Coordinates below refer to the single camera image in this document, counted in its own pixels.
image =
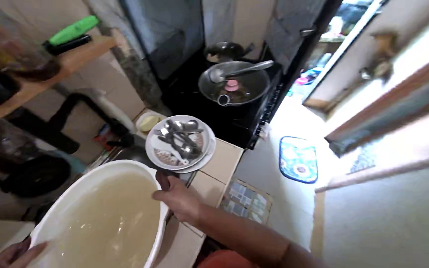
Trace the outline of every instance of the stacked plates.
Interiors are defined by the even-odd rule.
[[[196,159],[189,159],[189,162],[186,165],[179,161],[175,156],[177,154],[176,150],[173,149],[170,144],[164,143],[158,139],[158,135],[155,134],[156,130],[160,130],[165,126],[166,120],[168,119],[172,120],[173,122],[180,121],[183,123],[187,123],[190,120],[196,120],[198,121],[198,128],[204,129],[204,131],[201,133],[189,135],[189,138],[198,145],[202,153]],[[175,143],[179,146],[183,144],[180,139],[175,139]],[[203,123],[203,121],[200,119],[189,115],[175,115],[161,120],[148,133],[145,144],[148,158],[155,165],[164,169],[173,170],[176,173],[189,173],[202,168],[210,161],[215,148],[216,138],[211,128],[207,124]]]

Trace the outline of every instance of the wooden shelf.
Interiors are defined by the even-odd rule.
[[[59,56],[61,71],[54,77],[44,82],[29,82],[15,77],[20,83],[21,90],[13,97],[0,105],[0,118],[10,114],[25,102],[44,92],[57,82],[79,70],[82,66],[108,52],[116,46],[115,39],[107,36],[92,36],[88,44],[77,47]]]

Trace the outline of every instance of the floor mat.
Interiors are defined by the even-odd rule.
[[[305,139],[282,137],[279,143],[279,170],[291,180],[315,183],[318,178],[316,148]]]
[[[378,147],[377,145],[380,141],[382,141],[382,139],[383,137],[361,146],[360,153],[352,164],[352,167],[350,168],[350,172],[348,174],[352,174],[376,166]]]

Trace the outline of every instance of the black stove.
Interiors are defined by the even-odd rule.
[[[212,128],[216,137],[241,148],[253,149],[260,126],[271,118],[281,91],[278,84],[282,67],[274,64],[266,69],[271,84],[262,97],[240,106],[220,106],[205,98],[198,89],[198,78],[213,65],[201,52],[196,53],[168,80],[159,81],[162,100],[173,114],[197,117]]]

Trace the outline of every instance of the sink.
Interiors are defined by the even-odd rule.
[[[175,173],[171,170],[166,170],[166,169],[163,169],[161,167],[156,166],[148,158],[148,155],[145,151],[145,139],[143,139],[142,137],[136,136],[136,135],[134,136],[134,138],[135,138],[135,141],[134,141],[133,146],[131,146],[129,148],[117,147],[102,162],[102,164],[108,163],[111,161],[122,160],[122,159],[129,159],[129,160],[133,160],[133,161],[138,161],[138,162],[141,162],[141,163],[147,165],[149,168],[153,168],[156,170],[163,171],[166,174],[173,175],[173,176],[183,180],[187,187],[190,185],[191,181],[193,180],[193,178],[196,174],[196,171],[190,172],[190,173],[180,174],[180,173]]]

